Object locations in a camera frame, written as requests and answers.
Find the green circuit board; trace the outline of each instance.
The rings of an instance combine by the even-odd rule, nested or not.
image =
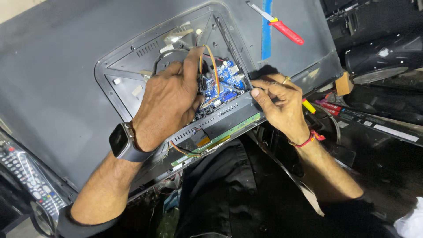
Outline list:
[[[228,140],[230,138],[231,135],[233,135],[234,133],[238,132],[239,130],[243,129],[244,127],[250,125],[251,123],[260,120],[260,113],[257,113],[256,115],[248,118],[247,120],[239,123],[238,125],[234,126],[233,128],[229,129],[228,131],[226,131],[225,133],[223,133],[222,135],[212,139],[209,143],[207,143],[206,145],[197,148],[193,151],[193,153],[198,154],[201,153],[207,149],[212,149],[215,146],[221,144],[222,142]],[[180,159],[174,161],[171,163],[171,165],[173,167],[178,166],[179,164],[183,163],[184,161],[186,161],[189,157],[184,155],[183,157],[181,157]]]

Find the watch face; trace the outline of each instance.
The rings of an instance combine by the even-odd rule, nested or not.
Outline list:
[[[122,124],[119,124],[109,137],[110,146],[115,157],[118,157],[120,153],[125,149],[128,144],[128,137],[125,133],[125,128]]]

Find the smartwatch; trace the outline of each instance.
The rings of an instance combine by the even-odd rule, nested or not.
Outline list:
[[[109,137],[113,155],[118,159],[131,162],[144,162],[150,158],[153,155],[153,151],[143,152],[137,149],[134,138],[135,134],[129,123],[118,124]]]

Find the hand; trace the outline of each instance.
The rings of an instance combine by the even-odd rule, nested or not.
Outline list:
[[[263,109],[267,120],[292,142],[301,145],[310,137],[302,112],[302,90],[282,74],[268,75],[251,81],[255,88],[251,95]]]
[[[181,62],[173,62],[146,84],[143,101],[132,119],[135,140],[144,152],[153,151],[167,137],[189,124],[203,100],[197,96],[198,62],[204,47],[190,50]]]

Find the red screwdriver handle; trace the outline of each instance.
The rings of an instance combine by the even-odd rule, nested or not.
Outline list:
[[[293,32],[285,24],[283,24],[282,21],[270,22],[269,25],[274,26],[276,29],[282,32],[286,37],[288,37],[293,42],[299,45],[304,44],[304,40],[299,35],[297,35],[297,33]]]

